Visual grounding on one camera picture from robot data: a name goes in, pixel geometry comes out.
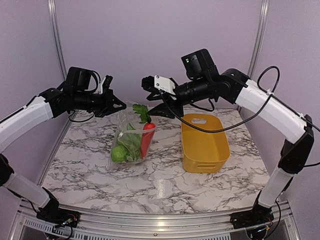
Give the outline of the orange carrot toy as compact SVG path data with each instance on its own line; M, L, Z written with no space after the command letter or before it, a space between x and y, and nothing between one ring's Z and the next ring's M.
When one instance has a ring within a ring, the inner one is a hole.
M133 104L132 105L133 111L139 115L140 117L140 124L144 124L143 130L147 131L142 134L141 137L141 146L140 146L140 152L141 152L141 158L144 159L147 156L148 149L150 147L150 144L152 143L152 139L154 137L156 128L156 124L152 122L152 119L149 115L149 109L146 105L143 104Z

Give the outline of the clear zip top bag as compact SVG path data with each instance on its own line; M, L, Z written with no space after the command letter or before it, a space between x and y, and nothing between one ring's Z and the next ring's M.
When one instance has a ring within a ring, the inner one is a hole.
M126 109L117 114L118 124L110 150L109 166L127 168L147 159L155 132L156 116L147 114L149 107L125 101Z

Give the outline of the green bitter gourd toy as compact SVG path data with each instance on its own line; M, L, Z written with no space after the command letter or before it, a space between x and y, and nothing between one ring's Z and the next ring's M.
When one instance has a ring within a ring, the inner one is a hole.
M136 129L131 123L127 124L127 132L121 132L118 136L118 143L129 149L137 148L141 152L142 135L139 133L132 133Z

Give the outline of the green apple toy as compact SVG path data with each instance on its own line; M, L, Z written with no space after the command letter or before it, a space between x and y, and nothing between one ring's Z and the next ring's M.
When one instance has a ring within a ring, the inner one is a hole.
M128 150L123 145L118 145L118 146L112 148L112 150L110 152L111 160L114 163L125 162L127 160L127 154L128 154Z

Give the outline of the green grapes toy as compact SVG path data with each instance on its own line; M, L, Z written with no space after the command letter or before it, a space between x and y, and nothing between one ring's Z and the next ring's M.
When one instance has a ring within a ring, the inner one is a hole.
M131 148L126 155L126 161L129 163L139 162L141 160L141 152L138 148Z

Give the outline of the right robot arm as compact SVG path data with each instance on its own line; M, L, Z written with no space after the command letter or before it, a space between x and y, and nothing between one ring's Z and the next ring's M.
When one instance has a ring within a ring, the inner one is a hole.
M183 107L204 99L223 98L231 104L261 117L285 137L280 160L265 187L258 194L247 219L258 224L267 216L279 195L290 185L293 177L305 166L314 144L315 127L308 115L297 113L274 96L273 90L264 90L259 82L237 69L230 68L219 74L211 67L200 72L187 71L190 79L182 85L172 78L159 75L142 79L142 88L149 92L149 101L163 102L149 111L151 116L181 119Z

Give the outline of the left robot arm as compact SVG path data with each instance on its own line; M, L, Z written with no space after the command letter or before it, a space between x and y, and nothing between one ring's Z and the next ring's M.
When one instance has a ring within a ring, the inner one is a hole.
M43 210L53 223L63 219L59 202L34 181L17 173L5 156L7 149L25 140L44 123L61 115L85 111L103 118L124 110L126 104L111 89L113 77L101 77L95 70L72 66L65 81L48 88L0 121L0 185Z

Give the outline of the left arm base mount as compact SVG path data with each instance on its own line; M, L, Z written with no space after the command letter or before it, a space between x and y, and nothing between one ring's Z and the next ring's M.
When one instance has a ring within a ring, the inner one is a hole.
M40 220L53 223L58 227L69 226L76 228L80 219L80 213L78 211L58 208L53 213L40 210L36 214L36 217Z

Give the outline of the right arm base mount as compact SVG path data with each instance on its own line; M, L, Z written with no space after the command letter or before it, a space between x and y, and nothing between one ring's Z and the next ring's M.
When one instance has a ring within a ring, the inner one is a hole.
M274 215L272 211L254 212L253 210L246 210L234 212L230 215L230 223L234 229L248 228L255 225L272 222Z

